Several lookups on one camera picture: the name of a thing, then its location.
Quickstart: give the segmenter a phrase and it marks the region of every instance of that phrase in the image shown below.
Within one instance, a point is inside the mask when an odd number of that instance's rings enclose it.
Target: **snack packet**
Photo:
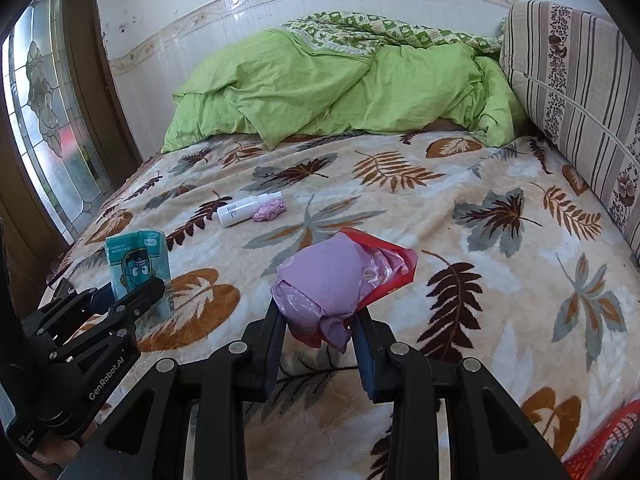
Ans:
[[[343,228],[282,262],[271,293],[293,337],[344,353],[353,314],[411,283],[417,261],[411,249]]]
[[[118,300],[154,276],[164,282],[164,296],[136,321],[136,336],[140,338],[174,312],[166,237],[162,231],[134,231],[109,236],[104,248],[111,269],[111,288]]]

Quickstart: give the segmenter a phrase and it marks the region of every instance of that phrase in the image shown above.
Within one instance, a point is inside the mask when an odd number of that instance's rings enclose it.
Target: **cartoon face print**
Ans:
[[[154,275],[151,268],[151,258],[146,250],[138,249],[124,257],[122,261],[121,282],[126,287],[127,292],[131,292],[137,286],[146,282]]]

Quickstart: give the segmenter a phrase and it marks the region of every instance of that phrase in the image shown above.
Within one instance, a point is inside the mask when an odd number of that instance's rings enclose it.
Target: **wooden door frame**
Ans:
[[[114,189],[142,163],[102,43],[97,0],[62,0],[66,56],[78,104]]]
[[[0,44],[31,1],[0,0]],[[69,2],[62,1],[62,12],[65,43],[70,41],[67,53],[72,83],[98,156],[113,189],[117,189],[136,171],[140,154],[120,107],[106,59],[96,0],[71,0],[74,5],[83,6],[81,13],[69,12]],[[44,208],[22,163],[4,99],[0,99],[0,218],[12,300],[23,317],[37,308],[51,263],[69,245]]]
[[[31,1],[0,0],[0,44]],[[51,262],[68,244],[44,209],[22,163],[4,98],[0,99],[0,217],[12,300],[23,317],[37,308]]]

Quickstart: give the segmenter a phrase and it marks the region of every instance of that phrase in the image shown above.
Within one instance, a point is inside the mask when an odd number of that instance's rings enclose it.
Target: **stained glass window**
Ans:
[[[61,0],[33,0],[2,45],[2,82],[18,152],[54,224],[71,243],[112,193],[79,111]]]

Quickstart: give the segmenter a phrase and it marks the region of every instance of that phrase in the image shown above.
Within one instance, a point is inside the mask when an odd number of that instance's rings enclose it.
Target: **blue gripper pad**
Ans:
[[[377,394],[375,363],[364,327],[358,316],[353,317],[351,329],[353,330],[353,349],[356,352],[356,360],[358,361],[360,381],[362,382],[362,387],[366,391],[369,399],[373,400]]]
[[[109,307],[116,301],[111,290],[111,283],[107,283],[94,292],[91,299],[91,305],[89,305],[89,312],[92,314],[106,314]]]
[[[282,355],[282,341],[284,340],[284,331],[287,324],[280,312],[276,318],[273,335],[271,337],[271,345],[267,351],[266,369],[265,369],[265,391],[267,396],[271,395],[278,378],[278,368],[280,367],[280,356]]]

